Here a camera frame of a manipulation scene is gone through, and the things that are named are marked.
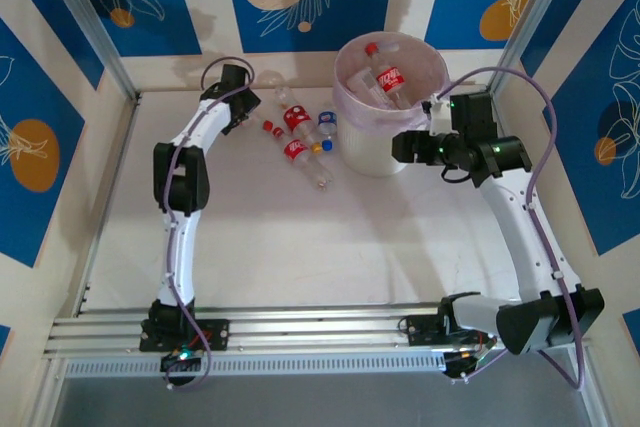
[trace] wall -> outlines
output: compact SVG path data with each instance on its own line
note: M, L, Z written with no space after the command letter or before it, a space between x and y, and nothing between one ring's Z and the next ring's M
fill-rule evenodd
M606 308L588 336L607 398L625 426L637 425L640 416L640 358L622 321L623 313L640 307L640 198L635 196L632 168L637 162L635 149L625 145L637 142L638 123L616 124L612 112L634 119L638 115L640 97L632 86L638 84L638 62L633 59L640 49L628 42L637 43L640 34L633 33L640 27L638 1L554 0L521 65L553 96L558 111L558 149L538 188L574 270L585 287L600 288L605 298ZM563 19L567 9L573 14ZM553 30L553 38L544 34ZM628 54L622 67L621 53ZM623 98L622 91L628 97ZM508 129L523 139L532 160L538 161L549 138L543 102L522 81L513 80L499 94L498 107ZM636 133L612 134L612 125ZM608 136L611 144L602 140ZM629 156L631 165L624 164Z
M36 4L56 30L52 2ZM376 30L426 39L443 52L455 78L498 62L527 0L91 2L135 85L152 90L198 88L203 66L222 54L246 56L259 86L280 76L293 86L329 86L336 51Z
M0 424L19 425L51 322L74 295L131 105L84 39L56 35L31 0L0 0L0 19L0 324L11 329Z

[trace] trash bin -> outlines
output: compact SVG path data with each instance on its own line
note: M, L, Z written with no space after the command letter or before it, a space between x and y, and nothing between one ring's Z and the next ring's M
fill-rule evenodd
M333 102L340 115L338 141L345 163L364 175L384 177L395 174L406 164L391 156L393 137L405 130L425 128L428 119L417 104L408 110L385 110L358 100L347 88L347 80L369 59L364 51L370 42L397 43L398 50L385 53L398 67L412 101L427 99L449 82L442 56L430 45L397 32L372 32L346 44L334 65Z

